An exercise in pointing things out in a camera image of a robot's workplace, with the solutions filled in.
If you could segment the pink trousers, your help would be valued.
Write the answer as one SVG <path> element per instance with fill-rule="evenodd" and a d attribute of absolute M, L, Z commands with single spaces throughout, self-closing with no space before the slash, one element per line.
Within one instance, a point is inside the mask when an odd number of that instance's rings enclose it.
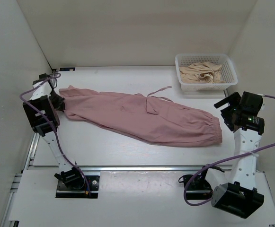
<path fill-rule="evenodd" d="M 222 143 L 219 119 L 207 111 L 181 105 L 154 93 L 97 92 L 61 88 L 64 113 L 103 129 L 152 144 L 206 147 Z"/>

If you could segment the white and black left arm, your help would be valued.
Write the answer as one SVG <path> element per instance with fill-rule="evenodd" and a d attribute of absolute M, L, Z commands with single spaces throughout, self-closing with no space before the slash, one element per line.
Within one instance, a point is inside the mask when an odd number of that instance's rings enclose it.
<path fill-rule="evenodd" d="M 57 135 L 60 120 L 57 111 L 64 111 L 64 98 L 56 94 L 49 81 L 36 82 L 33 89 L 20 95 L 23 108 L 32 130 L 49 146 L 59 168 L 55 177 L 66 187 L 89 191 L 89 183 L 76 162 L 69 160 L 62 151 Z"/>

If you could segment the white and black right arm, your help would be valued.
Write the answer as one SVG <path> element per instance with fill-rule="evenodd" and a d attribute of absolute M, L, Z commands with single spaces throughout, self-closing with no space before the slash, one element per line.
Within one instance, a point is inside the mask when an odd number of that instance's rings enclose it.
<path fill-rule="evenodd" d="M 221 115 L 233 132 L 234 155 L 240 157 L 234 162 L 229 175 L 211 167 L 198 177 L 198 183 L 204 189 L 212 188 L 213 207 L 246 219 L 264 203 L 264 196 L 258 193 L 255 180 L 258 155 L 252 153 L 259 147 L 264 133 L 265 121 L 257 115 L 263 98 L 250 92 L 242 95 L 235 92 L 214 107 L 224 104 L 228 107 L 221 110 Z"/>

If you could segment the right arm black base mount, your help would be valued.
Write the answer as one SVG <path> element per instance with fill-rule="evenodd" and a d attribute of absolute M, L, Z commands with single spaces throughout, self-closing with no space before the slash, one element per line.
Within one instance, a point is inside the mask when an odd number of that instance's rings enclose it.
<path fill-rule="evenodd" d="M 198 175 L 188 186 L 186 191 L 186 199 L 190 203 L 193 201 L 211 200 L 212 193 L 213 190 L 211 185 L 203 176 Z"/>

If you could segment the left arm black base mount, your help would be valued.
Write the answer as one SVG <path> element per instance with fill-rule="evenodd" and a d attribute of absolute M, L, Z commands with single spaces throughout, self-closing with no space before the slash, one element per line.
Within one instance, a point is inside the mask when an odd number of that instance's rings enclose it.
<path fill-rule="evenodd" d="M 55 197 L 63 199 L 97 199 L 100 175 L 91 174 L 85 176 L 90 186 L 90 192 L 84 180 L 74 187 L 66 186 L 61 180 L 58 180 Z"/>

